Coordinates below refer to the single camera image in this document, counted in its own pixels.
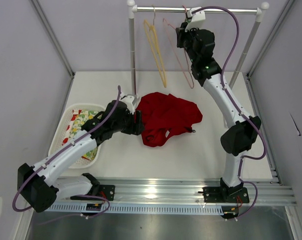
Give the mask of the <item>red skirt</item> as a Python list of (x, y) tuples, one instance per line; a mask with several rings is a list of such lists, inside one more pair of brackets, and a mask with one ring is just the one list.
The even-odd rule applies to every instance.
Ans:
[(144, 125), (143, 144), (152, 148), (163, 146), (171, 137), (193, 133), (192, 125), (203, 118), (197, 104), (160, 92), (143, 96), (137, 110)]

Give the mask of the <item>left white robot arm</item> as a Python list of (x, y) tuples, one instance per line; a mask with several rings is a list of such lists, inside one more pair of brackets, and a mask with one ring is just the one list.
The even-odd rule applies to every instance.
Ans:
[(41, 213), (57, 199), (77, 197), (94, 200), (99, 195), (99, 182), (91, 174), (60, 179), (61, 174), (86, 153), (99, 147), (115, 133), (140, 135), (144, 129), (140, 110), (130, 110), (128, 104), (113, 100), (104, 111), (88, 119), (72, 140), (44, 160), (18, 168), (17, 193), (12, 207), (20, 212), (16, 202), (22, 196), (31, 209)]

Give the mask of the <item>green clothes hanger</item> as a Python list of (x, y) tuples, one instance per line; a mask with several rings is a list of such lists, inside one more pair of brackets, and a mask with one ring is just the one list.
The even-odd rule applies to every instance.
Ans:
[(190, 73), (190, 66), (189, 66), (189, 61), (188, 61), (188, 55), (186, 50), (184, 49), (184, 55), (185, 55), (185, 60), (186, 60), (186, 64), (187, 64), (187, 71)]

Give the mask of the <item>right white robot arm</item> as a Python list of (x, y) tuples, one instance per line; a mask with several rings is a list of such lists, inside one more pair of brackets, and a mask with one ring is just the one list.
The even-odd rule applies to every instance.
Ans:
[(183, 22), (176, 28), (176, 34), (177, 47), (184, 49), (190, 58), (193, 77), (214, 99), (226, 120), (228, 130), (220, 138), (226, 151), (226, 163), (219, 196), (230, 202), (243, 188), (238, 178), (241, 157), (255, 143), (261, 120), (248, 115), (227, 84), (222, 68), (213, 58), (214, 33), (206, 29), (190, 29), (188, 22)]

